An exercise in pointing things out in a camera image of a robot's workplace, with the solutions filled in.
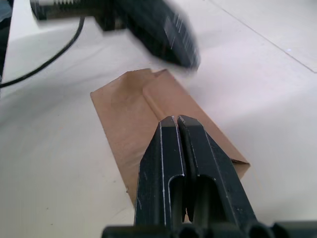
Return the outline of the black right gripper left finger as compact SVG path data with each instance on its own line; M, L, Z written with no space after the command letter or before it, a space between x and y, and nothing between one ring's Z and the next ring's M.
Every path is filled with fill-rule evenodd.
M174 117L158 123L141 159L135 203L135 225L180 226L186 165Z

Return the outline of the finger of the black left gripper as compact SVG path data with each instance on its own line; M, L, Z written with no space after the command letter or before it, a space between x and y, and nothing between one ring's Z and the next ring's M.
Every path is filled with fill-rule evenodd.
M163 29L173 63L189 70L197 70L200 65L200 55L187 22L180 14L168 9L164 12Z
M172 13L163 0L119 0L118 12L127 28L148 52L168 63L179 64L164 30L165 20Z

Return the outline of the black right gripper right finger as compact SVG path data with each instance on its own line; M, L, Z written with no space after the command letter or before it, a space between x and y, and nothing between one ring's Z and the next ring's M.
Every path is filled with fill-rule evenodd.
M226 153L194 118L177 119L187 169L185 198L192 223L248 223L256 216Z

